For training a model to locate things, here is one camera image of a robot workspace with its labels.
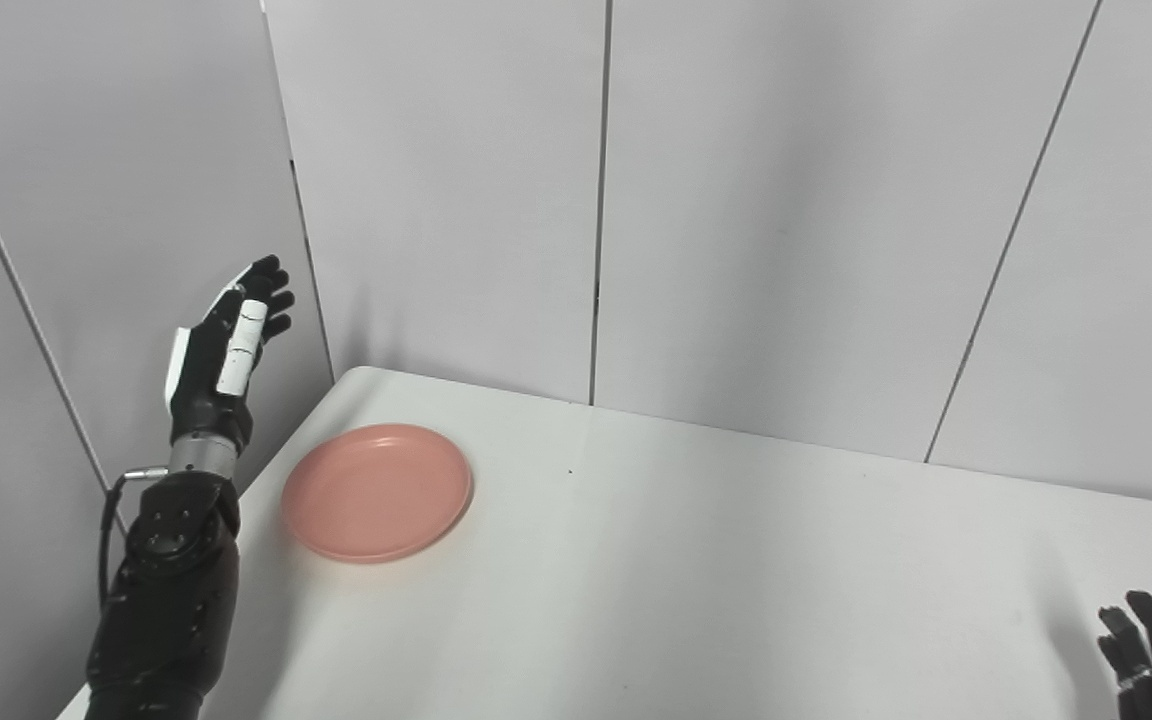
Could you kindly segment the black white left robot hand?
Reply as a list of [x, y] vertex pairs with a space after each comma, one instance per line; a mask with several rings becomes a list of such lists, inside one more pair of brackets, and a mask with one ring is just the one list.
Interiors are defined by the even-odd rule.
[[220, 435], [238, 454], [247, 450], [253, 433], [248, 388], [265, 346], [291, 328], [289, 283], [282, 260], [265, 256], [219, 291], [200, 323], [175, 332], [165, 382], [170, 442]]

